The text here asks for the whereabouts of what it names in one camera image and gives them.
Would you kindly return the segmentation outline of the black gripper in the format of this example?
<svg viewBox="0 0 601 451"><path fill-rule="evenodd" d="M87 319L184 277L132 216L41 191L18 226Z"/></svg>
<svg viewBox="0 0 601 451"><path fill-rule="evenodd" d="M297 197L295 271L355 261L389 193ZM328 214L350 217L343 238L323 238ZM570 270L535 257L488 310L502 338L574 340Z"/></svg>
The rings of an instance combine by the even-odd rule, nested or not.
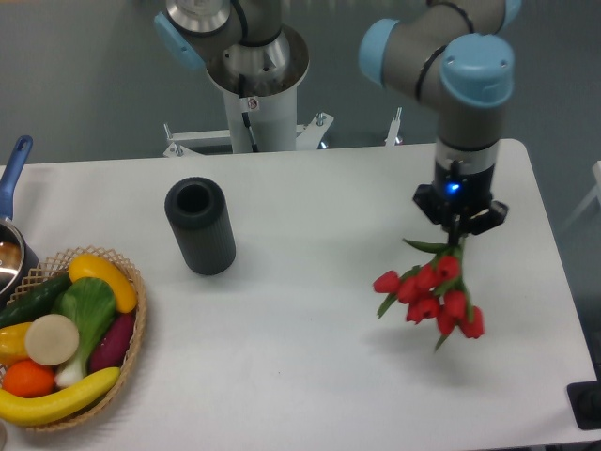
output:
<svg viewBox="0 0 601 451"><path fill-rule="evenodd" d="M480 235L502 225L509 212L491 192L495 164L471 174L463 169L459 161L448 168L435 163L433 181L419 185L412 198L432 224L448 233L449 245L458 245L460 236Z"/></svg>

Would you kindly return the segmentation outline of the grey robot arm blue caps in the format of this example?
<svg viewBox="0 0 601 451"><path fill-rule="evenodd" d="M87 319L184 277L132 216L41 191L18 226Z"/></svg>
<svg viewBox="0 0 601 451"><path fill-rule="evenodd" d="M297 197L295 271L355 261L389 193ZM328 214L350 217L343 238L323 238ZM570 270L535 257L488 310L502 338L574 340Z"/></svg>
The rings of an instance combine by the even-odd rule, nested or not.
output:
<svg viewBox="0 0 601 451"><path fill-rule="evenodd" d="M432 182L414 202L452 245L501 225L491 193L515 59L500 31L517 1L432 1L411 23L382 19L362 38L362 74L438 115ZM308 48L278 1L169 1L154 27L171 55L223 93L237 153L297 150L297 88Z"/></svg>

